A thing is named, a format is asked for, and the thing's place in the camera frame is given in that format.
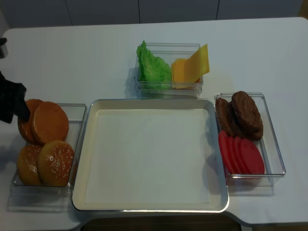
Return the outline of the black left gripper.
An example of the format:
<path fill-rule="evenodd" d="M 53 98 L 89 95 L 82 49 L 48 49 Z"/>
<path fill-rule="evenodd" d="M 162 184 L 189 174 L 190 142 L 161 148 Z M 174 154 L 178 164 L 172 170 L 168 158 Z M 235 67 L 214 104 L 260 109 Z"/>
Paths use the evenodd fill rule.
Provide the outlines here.
<path fill-rule="evenodd" d="M 30 110 L 25 102 L 26 87 L 22 83 L 7 80 L 0 73 L 0 120 L 10 124 L 16 115 L 24 122 L 30 119 Z"/>

